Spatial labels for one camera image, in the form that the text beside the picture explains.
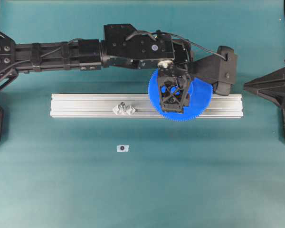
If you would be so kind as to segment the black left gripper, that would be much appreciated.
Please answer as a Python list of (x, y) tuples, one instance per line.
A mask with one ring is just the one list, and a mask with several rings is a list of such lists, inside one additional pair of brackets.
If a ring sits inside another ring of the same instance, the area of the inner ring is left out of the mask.
[(191, 45), (181, 39), (173, 39), (174, 59), (159, 65), (157, 87), (163, 112), (184, 113), (189, 105), (189, 88), (193, 81), (188, 63), (193, 61)]

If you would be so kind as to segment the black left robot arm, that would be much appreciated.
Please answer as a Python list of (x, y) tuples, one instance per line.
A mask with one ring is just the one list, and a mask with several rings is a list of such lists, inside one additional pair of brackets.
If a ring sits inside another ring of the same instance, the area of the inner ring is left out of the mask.
[(104, 39), (75, 38), (66, 42), (17, 44), (0, 32), (0, 90), (19, 73), (55, 70), (92, 71), (108, 67), (156, 69), (154, 89), (164, 112), (183, 113), (190, 103), (193, 76), (188, 40), (131, 24), (104, 26)]

